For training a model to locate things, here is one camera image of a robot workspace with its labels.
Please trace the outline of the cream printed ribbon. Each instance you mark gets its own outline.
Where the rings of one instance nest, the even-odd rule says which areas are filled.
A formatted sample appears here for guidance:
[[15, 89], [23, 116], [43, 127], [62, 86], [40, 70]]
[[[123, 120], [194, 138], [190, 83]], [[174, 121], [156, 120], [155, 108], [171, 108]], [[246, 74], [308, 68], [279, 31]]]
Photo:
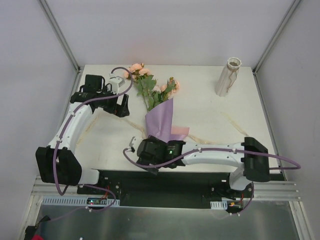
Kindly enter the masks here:
[[[98, 111], [78, 140], [77, 149], [87, 153], [119, 154], [128, 147], [133, 136], [147, 136], [146, 113], [144, 108], [137, 108], [131, 110], [128, 117], [118, 118]], [[175, 109], [172, 125], [175, 135], [184, 135], [186, 141], [201, 144], [234, 143], [248, 136], [227, 113], [217, 110], [191, 112]]]

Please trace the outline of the purple pink wrapping paper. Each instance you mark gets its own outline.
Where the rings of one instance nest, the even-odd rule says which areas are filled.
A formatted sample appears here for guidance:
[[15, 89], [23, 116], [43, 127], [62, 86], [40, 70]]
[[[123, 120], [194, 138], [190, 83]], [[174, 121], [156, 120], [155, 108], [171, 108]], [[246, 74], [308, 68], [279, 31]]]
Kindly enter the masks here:
[[184, 140], [190, 131], [189, 127], [173, 126], [174, 99], [154, 107], [145, 115], [145, 126], [147, 136], [153, 136], [167, 143], [169, 141]]

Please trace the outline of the pink flower stem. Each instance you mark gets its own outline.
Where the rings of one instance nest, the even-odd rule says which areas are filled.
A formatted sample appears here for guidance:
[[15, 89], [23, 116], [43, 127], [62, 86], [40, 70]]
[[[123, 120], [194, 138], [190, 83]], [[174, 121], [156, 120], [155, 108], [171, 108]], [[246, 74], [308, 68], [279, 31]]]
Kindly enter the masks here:
[[170, 77], [166, 84], [159, 86], [156, 79], [151, 79], [148, 84], [147, 111], [151, 111], [161, 103], [169, 100], [180, 88], [180, 83]]
[[133, 85], [137, 89], [137, 96], [142, 97], [144, 105], [149, 112], [155, 106], [155, 95], [158, 90], [157, 80], [151, 72], [145, 68], [143, 63], [132, 64], [128, 70], [128, 73], [124, 73], [124, 78], [127, 80], [133, 80]]

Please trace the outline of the white ribbed ceramic vase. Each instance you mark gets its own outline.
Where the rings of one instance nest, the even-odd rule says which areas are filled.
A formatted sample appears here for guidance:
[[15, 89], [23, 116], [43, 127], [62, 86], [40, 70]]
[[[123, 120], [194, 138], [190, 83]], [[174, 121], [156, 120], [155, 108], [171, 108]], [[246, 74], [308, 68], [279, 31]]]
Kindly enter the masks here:
[[242, 61], [237, 57], [230, 57], [227, 60], [214, 89], [219, 97], [225, 97], [230, 92], [238, 78], [241, 65]]

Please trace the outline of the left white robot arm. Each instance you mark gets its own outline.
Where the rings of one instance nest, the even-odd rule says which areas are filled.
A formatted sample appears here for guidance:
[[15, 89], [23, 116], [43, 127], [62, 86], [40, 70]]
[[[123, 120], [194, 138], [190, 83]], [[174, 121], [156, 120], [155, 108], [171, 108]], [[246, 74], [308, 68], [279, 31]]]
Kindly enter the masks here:
[[89, 190], [96, 195], [105, 191], [106, 183], [99, 178], [99, 171], [77, 160], [75, 150], [96, 109], [101, 108], [119, 118], [129, 116], [129, 96], [123, 94], [122, 102], [117, 103], [124, 84], [125, 80], [114, 73], [109, 75], [109, 80], [101, 75], [85, 76], [84, 84], [70, 98], [67, 115], [55, 137], [47, 146], [36, 150], [35, 158], [44, 183], [66, 186], [88, 184]]

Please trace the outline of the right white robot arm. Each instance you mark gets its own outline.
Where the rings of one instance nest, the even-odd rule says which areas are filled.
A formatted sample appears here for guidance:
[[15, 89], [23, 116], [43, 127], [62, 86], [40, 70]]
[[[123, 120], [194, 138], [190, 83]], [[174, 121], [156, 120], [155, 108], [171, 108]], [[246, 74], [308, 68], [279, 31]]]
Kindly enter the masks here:
[[140, 168], [157, 174], [160, 168], [174, 169], [190, 165], [223, 165], [234, 167], [225, 184], [225, 192], [237, 197], [252, 182], [269, 182], [268, 149], [253, 137], [225, 145], [205, 145], [154, 136], [142, 140], [136, 151]]

